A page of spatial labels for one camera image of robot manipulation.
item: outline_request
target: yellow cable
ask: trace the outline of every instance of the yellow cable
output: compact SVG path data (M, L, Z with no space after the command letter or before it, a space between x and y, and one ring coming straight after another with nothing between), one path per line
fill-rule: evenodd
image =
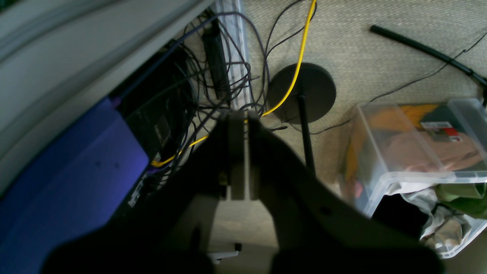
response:
M282 98L282 100L276 106L274 106L270 110L264 112L264 114L262 114L262 117L264 117L264 116L266 116L268 114L271 114L273 111L275 111L276 109L278 109L284 103L284 101L286 101L286 99L289 97L289 94L291 94L291 91L293 91L294 85L296 84L296 80L298 79L298 75L300 73L301 63L303 61L303 55L304 55L304 48L306 46L306 39L308 38L309 24L311 22L311 17L313 16L313 12L315 10L315 4L316 4L316 0L313 0L313 2L311 3L311 6L309 8L308 18L306 18L306 24L304 25L303 38L301 40L300 56L298 58L298 63L296 65L296 71L294 72L294 77L293 77L293 80L291 82L291 85L289 86L289 89L287 90L287 92L284 95L284 97ZM208 138L208 135L203 136L200 139L192 142L189 145L189 147L194 146L195 144L203 141L206 138ZM167 160L165 160L163 162L152 161L152 166L154 166L154 167L162 167L163 165L171 162L175 157L176 157L176 155L173 155L173 156L171 156L171 158L169 158L169 159L167 159Z
M196 141L192 142L191 144L189 144L189 147L194 146L195 144L197 144L197 143L199 143L199 142L203 141L203 140L204 140L204 139L206 139L206 138L208 138L208 135L205 135L205 136L203 136L203 137L199 138L198 140L196 140ZM165 164L167 164L167 163L171 162L171 161L172 161L172 160L173 160L175 157L176 157L176 155L173 155L173 156L171 156L169 159L165 160L164 162L152 161L152 163L151 163L151 164L152 164L152 166L154 166L154 167L162 167L163 165L165 165Z
M271 114L273 111L278 109L284 103L284 101L286 101L286 99L289 97L291 91L293 91L294 84L296 84L296 80L298 79L298 75L300 73L301 63L303 61L303 55L304 55L304 48L306 46L306 39L308 38L309 23L311 22L311 17L313 16L313 11L315 10L315 4L316 4L316 0L313 0L313 2L311 3L311 7L309 8L306 24L304 25L303 38L301 40L300 57L298 58L298 63L296 64L296 71L294 72L293 81L291 82L291 85L289 86L289 89L287 90L286 95L284 95L282 100L275 107L264 112L264 114L262 114L262 117Z

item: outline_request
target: purple panel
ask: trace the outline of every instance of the purple panel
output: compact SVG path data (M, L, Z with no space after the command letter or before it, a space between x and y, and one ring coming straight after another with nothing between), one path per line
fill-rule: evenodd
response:
M107 223L148 162L110 101L97 104L0 201L0 273L39 273L55 246Z

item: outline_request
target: stand base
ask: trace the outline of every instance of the stand base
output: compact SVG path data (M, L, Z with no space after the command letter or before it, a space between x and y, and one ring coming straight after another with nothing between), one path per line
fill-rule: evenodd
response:
M289 65L279 71L269 85L267 92L267 107L277 105L286 94L296 70L296 64ZM322 67L302 63L298 80L293 91L274 114L282 121L292 124L301 124L298 107L298 95L304 95L308 123L325 116L337 97L337 89L331 75Z

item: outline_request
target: plastic storage bin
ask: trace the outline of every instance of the plastic storage bin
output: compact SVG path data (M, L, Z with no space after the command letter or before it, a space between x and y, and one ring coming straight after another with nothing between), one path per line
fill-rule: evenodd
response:
M476 99L364 103L357 106L338 176L342 198L371 217L382 197L399 183L486 183L486 150L487 115ZM437 248L443 258L455 256L487 227L484 219L466 218L471 225L468 238L458 246Z

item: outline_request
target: black tube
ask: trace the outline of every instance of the black tube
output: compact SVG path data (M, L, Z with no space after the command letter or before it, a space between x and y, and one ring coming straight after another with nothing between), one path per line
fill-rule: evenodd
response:
M301 133L303 136L304 158L306 160L306 167L316 175L315 160L313 158L313 148L311 146L311 135L309 134L308 116L306 114L306 102L304 94L298 95L298 107L300 111Z
M429 54L437 59L442 60L443 62L454 66L455 68L461 70L463 73L465 73L467 76L472 78L476 83L478 83L482 88L485 88L487 86L487 80L475 73L471 68L468 68L464 64L454 60L453 58L449 57L448 55L445 55L435 49L432 49L426 45L423 45L417 41L414 41L412 39L409 39L407 37L404 37L400 34L397 34L395 32L392 32L390 30L381 28L377 25L372 25L370 27L370 31L379 35L382 35L384 37L387 37L389 39L395 40L397 42L403 43L407 46L410 46L412 48L415 48L417 50L420 50L426 54Z

